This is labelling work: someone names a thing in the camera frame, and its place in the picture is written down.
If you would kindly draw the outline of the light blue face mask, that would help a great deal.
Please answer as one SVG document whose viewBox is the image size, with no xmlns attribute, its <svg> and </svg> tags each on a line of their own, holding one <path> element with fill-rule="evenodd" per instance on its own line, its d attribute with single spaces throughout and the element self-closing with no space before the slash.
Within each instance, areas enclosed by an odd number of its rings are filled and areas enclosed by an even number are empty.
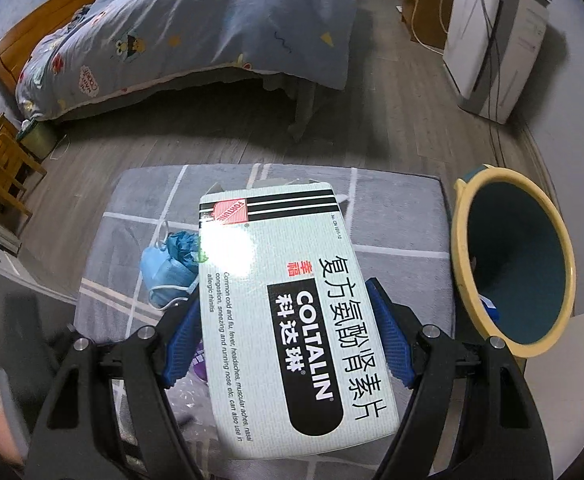
<svg viewBox="0 0 584 480">
<path fill-rule="evenodd" d="M 199 284 L 199 268 L 183 266 L 173 259 L 165 246 L 166 237 L 172 231 L 164 221 L 158 231 L 158 240 L 147 247 L 140 260 L 140 273 L 148 292 L 150 305 L 164 310 L 175 298 L 188 298 Z"/>
</svg>

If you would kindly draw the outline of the white Coltalin medicine box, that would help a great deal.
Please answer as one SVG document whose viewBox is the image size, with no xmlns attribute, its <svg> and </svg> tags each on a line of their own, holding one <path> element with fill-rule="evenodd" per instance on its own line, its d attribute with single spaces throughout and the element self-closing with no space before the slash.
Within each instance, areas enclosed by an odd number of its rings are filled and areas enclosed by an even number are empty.
<svg viewBox="0 0 584 480">
<path fill-rule="evenodd" d="M 272 460 L 394 434 L 390 371 L 331 185 L 209 192 L 199 237 L 207 383 L 227 452 Z"/>
</svg>

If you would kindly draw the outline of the teal yellow-rimmed trash bin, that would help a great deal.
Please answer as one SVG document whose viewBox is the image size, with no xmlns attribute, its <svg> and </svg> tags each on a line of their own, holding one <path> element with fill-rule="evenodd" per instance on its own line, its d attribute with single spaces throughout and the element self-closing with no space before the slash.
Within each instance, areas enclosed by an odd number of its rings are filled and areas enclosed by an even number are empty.
<svg viewBox="0 0 584 480">
<path fill-rule="evenodd" d="M 547 352 L 572 316 L 576 263 L 549 196 L 520 172 L 483 165 L 455 183 L 450 258 L 470 321 L 518 359 Z M 494 323 L 480 298 L 493 301 Z"/>
</svg>

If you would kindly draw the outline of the purple spray bottle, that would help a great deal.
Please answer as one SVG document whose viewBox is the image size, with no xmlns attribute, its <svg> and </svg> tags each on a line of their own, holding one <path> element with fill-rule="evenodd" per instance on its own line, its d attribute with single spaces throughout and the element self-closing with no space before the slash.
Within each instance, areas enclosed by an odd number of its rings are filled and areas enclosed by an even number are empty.
<svg viewBox="0 0 584 480">
<path fill-rule="evenodd" d="M 202 384 L 207 384 L 205 352 L 202 341 L 200 341 L 196 346 L 196 351 L 194 352 L 193 358 L 190 362 L 187 376 L 195 377 L 199 382 L 202 382 Z"/>
</svg>

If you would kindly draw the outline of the blue snack bag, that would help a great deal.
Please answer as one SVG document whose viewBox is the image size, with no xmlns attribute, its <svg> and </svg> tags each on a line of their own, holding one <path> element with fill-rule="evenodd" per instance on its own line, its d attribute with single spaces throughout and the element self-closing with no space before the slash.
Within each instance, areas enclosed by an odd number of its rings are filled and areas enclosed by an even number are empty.
<svg viewBox="0 0 584 480">
<path fill-rule="evenodd" d="M 483 295 L 478 296 L 481 300 L 481 304 L 487 313 L 488 317 L 494 322 L 497 323 L 500 320 L 500 314 L 497 307 L 494 305 L 493 301 L 490 298 L 487 298 Z"/>
</svg>

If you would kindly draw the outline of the grey checked rug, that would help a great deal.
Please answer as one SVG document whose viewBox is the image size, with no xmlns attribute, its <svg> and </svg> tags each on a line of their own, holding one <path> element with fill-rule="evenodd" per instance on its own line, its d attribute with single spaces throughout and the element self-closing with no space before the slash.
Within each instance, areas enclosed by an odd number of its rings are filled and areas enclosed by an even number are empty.
<svg viewBox="0 0 584 480">
<path fill-rule="evenodd" d="M 455 326 L 449 210 L 441 181 L 416 174 L 294 165 L 190 165 L 124 172 L 102 214 L 80 281 L 75 325 L 98 341 L 119 341 L 158 322 L 139 274 L 142 252 L 167 232 L 191 230 L 212 186 L 258 188 L 269 179 L 329 183 L 365 278 L 410 307 L 422 323 Z M 220 447 L 200 367 L 167 393 L 189 451 L 213 479 L 369 479 L 387 440 L 293 460 L 234 460 Z"/>
</svg>

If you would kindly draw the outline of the teal crumpled wrapper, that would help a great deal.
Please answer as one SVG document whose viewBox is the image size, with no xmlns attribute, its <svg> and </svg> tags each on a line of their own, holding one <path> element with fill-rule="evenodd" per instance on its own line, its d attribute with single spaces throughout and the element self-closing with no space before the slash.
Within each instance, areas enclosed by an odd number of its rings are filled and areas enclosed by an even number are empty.
<svg viewBox="0 0 584 480">
<path fill-rule="evenodd" d="M 196 232 L 178 231 L 166 237 L 165 246 L 170 256 L 189 269 L 196 270 L 207 256 Z"/>
</svg>

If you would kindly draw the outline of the green can under bed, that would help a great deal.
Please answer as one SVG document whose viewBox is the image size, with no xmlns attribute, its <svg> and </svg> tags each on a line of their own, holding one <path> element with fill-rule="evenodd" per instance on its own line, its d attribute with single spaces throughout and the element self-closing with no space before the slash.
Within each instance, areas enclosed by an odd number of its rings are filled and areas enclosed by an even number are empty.
<svg viewBox="0 0 584 480">
<path fill-rule="evenodd" d="M 43 160 L 51 154 L 59 142 L 56 134 L 44 122 L 25 119 L 16 140 L 33 157 Z"/>
</svg>

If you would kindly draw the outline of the wooden stool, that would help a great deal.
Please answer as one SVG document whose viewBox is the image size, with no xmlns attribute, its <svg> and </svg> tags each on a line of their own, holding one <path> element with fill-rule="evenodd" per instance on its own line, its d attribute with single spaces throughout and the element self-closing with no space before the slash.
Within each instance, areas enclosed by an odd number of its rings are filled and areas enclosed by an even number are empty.
<svg viewBox="0 0 584 480">
<path fill-rule="evenodd" d="M 20 234 L 33 213 L 24 204 L 25 180 L 37 174 L 42 180 L 47 171 L 16 140 L 18 129 L 5 114 L 0 114 L 0 226 Z"/>
</svg>

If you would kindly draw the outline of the blue patterned bed quilt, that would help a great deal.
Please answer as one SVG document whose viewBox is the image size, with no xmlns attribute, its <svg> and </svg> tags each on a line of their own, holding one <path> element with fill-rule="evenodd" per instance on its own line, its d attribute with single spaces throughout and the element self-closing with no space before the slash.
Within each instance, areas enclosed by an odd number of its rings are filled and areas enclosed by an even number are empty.
<svg viewBox="0 0 584 480">
<path fill-rule="evenodd" d="M 341 90 L 355 14 L 356 0 L 94 0 L 34 47 L 15 99 L 51 120 L 226 67 Z"/>
</svg>

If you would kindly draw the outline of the white air purifier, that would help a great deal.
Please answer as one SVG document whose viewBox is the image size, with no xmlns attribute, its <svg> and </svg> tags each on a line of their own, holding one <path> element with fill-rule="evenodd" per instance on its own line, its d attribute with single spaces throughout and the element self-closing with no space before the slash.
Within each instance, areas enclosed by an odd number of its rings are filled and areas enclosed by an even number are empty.
<svg viewBox="0 0 584 480">
<path fill-rule="evenodd" d="M 443 63 L 458 105 L 503 125 L 531 75 L 551 0 L 452 0 Z"/>
</svg>

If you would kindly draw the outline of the wooden cabinet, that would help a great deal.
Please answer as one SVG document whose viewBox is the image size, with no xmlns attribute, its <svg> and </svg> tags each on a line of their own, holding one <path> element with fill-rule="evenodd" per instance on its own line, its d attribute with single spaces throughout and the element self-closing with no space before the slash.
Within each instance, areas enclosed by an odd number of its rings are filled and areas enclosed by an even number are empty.
<svg viewBox="0 0 584 480">
<path fill-rule="evenodd" d="M 411 41 L 443 50 L 454 0 L 403 0 L 402 21 Z"/>
</svg>

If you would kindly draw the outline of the wooden bed headboard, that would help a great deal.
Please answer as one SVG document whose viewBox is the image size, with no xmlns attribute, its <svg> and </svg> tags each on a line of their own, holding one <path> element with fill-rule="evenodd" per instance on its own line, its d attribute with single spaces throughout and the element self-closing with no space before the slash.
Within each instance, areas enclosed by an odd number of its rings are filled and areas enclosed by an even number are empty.
<svg viewBox="0 0 584 480">
<path fill-rule="evenodd" d="M 0 38 L 0 83 L 14 96 L 22 69 L 45 36 L 67 25 L 75 12 L 94 0 L 48 0 Z"/>
</svg>

